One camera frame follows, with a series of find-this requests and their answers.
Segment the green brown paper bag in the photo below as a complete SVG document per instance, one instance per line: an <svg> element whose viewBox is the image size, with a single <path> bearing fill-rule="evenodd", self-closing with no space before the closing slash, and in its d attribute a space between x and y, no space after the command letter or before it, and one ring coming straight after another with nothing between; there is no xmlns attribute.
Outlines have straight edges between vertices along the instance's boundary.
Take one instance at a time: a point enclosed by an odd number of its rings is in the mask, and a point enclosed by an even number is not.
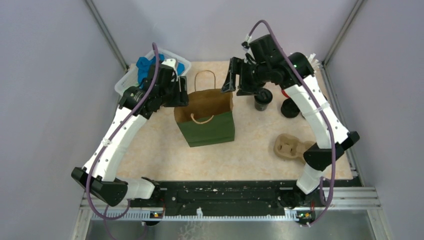
<svg viewBox="0 0 424 240"><path fill-rule="evenodd" d="M188 145L215 145L235 140L233 93L211 88L188 94L188 106L175 107L174 119Z"/></svg>

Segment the stack of black lids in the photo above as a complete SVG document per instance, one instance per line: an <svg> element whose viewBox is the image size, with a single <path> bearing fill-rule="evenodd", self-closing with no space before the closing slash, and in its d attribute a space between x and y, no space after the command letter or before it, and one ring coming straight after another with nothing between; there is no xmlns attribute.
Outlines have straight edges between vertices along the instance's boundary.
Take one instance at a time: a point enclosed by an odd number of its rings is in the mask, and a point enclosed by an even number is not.
<svg viewBox="0 0 424 240"><path fill-rule="evenodd" d="M282 115L288 119L295 118L300 113L300 109L292 98L287 98L283 101L280 111Z"/></svg>

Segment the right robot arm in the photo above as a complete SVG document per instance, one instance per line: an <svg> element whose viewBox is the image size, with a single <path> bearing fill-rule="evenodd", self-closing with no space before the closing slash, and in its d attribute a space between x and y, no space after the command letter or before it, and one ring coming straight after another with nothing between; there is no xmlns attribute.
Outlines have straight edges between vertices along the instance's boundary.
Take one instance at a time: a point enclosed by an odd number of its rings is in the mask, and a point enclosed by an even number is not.
<svg viewBox="0 0 424 240"><path fill-rule="evenodd" d="M301 52L284 56L270 34L242 43L251 51L246 58L232 57L222 93L258 96L266 83L280 88L293 101L311 127L316 142L304 153L305 167L297 180L293 200L307 206L314 198L324 170L352 147L360 136L349 131L331 109L322 93L310 60Z"/></svg>

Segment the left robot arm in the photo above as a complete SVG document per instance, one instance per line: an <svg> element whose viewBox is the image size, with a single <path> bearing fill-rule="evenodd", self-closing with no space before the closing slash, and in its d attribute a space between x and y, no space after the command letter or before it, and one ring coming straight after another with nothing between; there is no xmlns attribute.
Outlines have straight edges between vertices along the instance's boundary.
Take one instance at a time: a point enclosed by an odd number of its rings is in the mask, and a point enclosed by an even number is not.
<svg viewBox="0 0 424 240"><path fill-rule="evenodd" d="M128 86L118 102L115 117L103 140L83 167L75 167L71 177L111 207L124 200L141 199L147 206L160 202L159 186L154 181L118 179L118 167L139 129L161 107L188 105L187 78L177 73L175 58L152 64L147 77Z"/></svg>

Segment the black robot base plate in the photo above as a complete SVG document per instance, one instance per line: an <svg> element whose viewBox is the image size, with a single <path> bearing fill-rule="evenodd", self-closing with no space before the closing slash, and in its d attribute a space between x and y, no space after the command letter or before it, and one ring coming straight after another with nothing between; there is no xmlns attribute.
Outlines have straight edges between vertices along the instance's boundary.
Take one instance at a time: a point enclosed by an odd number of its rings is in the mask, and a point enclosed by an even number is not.
<svg viewBox="0 0 424 240"><path fill-rule="evenodd" d="M160 181L151 199L135 199L132 208L157 207L166 216L282 216L285 210L322 207L319 190L305 195L295 180Z"/></svg>

